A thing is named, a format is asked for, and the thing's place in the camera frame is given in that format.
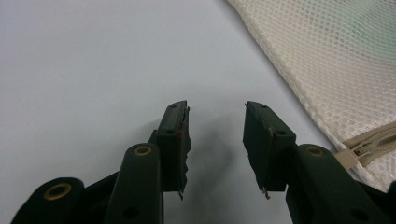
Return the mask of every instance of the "white table surface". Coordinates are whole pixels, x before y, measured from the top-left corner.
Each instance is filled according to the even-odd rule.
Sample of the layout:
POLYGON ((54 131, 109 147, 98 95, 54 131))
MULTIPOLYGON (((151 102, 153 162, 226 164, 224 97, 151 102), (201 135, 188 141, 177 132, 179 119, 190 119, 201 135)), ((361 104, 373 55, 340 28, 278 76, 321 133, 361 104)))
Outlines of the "white table surface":
POLYGON ((0 2, 0 223, 41 184, 85 186, 120 169, 165 108, 191 107, 184 201, 165 223, 291 223, 285 193, 267 201, 242 143, 244 103, 332 148, 223 0, 0 2))

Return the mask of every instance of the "gray surface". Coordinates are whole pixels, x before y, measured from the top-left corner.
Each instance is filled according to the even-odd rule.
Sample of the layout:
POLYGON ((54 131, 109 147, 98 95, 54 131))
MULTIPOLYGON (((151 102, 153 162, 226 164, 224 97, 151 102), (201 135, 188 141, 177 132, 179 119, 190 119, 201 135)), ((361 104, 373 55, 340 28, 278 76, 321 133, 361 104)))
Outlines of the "gray surface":
POLYGON ((59 176, 88 186, 188 100, 188 185, 165 223, 291 223, 266 201, 242 144, 247 100, 271 106, 298 144, 331 144, 225 1, 0 3, 0 219, 59 176))

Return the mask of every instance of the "white mesh bag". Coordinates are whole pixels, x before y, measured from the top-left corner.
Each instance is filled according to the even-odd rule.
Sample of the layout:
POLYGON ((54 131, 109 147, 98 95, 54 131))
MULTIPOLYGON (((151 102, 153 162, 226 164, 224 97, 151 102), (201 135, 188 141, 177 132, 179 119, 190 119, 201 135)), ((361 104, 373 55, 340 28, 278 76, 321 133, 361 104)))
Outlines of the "white mesh bag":
POLYGON ((229 0, 367 184, 396 179, 396 1, 229 0))

